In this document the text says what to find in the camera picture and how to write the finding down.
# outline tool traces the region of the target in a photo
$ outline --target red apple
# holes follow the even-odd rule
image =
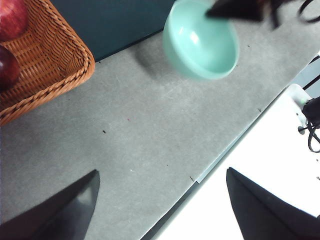
[[[28,27],[24,0],[0,0],[0,42],[20,37]]]
[[[20,67],[16,57],[0,45],[0,91],[11,88],[18,81],[19,75]]]

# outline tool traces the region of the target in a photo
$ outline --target mint green bowl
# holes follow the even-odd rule
[[[173,67],[198,80],[223,78],[239,58],[236,31],[227,19],[208,18],[205,0],[177,0],[163,29],[163,49]]]

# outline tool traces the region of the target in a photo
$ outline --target white object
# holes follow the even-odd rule
[[[153,239],[243,239],[227,189],[229,167],[287,203],[320,215],[320,154],[309,151],[309,132],[298,132],[306,122],[301,108],[309,99],[297,84],[289,86]]]

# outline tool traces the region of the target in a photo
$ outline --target gray table surface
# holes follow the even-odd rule
[[[273,32],[268,22],[236,22],[240,59],[224,79],[199,83],[175,73],[158,34],[2,127],[2,221],[97,169],[85,239],[141,238],[319,51],[320,24],[299,22],[299,4],[283,9]]]

